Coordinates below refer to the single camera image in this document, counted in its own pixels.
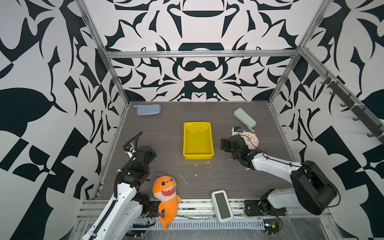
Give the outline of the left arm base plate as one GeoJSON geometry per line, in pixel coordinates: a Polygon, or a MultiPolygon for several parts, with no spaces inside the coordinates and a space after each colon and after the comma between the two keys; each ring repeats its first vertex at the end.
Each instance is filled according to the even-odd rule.
{"type": "Polygon", "coordinates": [[[155,199],[149,199],[145,202],[139,201],[138,199],[133,199],[133,201],[136,201],[143,206],[142,215],[146,216],[147,218],[157,218],[159,216],[159,205],[161,203],[160,201],[155,199]]]}

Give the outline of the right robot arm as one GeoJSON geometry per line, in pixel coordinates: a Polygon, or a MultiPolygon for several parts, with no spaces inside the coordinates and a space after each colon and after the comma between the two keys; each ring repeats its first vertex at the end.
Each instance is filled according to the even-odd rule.
{"type": "Polygon", "coordinates": [[[285,190],[270,189],[260,198],[260,211],[282,208],[304,208],[313,215],[321,215],[340,195],[336,186],[324,175],[316,163],[295,163],[274,159],[257,147],[250,148],[245,135],[233,135],[221,140],[221,150],[231,153],[242,166],[266,172],[292,185],[285,190]]]}

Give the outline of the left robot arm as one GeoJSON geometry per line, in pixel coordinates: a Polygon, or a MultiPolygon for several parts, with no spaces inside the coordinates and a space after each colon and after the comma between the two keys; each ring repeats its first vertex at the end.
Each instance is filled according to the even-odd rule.
{"type": "Polygon", "coordinates": [[[149,164],[156,156],[150,146],[135,150],[129,162],[118,170],[112,197],[82,240],[122,240],[135,221],[148,212],[150,197],[139,189],[149,181],[149,164]]]}

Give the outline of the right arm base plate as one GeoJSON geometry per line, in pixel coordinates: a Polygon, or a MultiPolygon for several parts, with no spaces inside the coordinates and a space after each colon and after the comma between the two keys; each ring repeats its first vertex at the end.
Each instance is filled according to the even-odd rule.
{"type": "Polygon", "coordinates": [[[256,216],[286,216],[286,208],[275,209],[267,200],[245,200],[245,214],[256,216]]]}

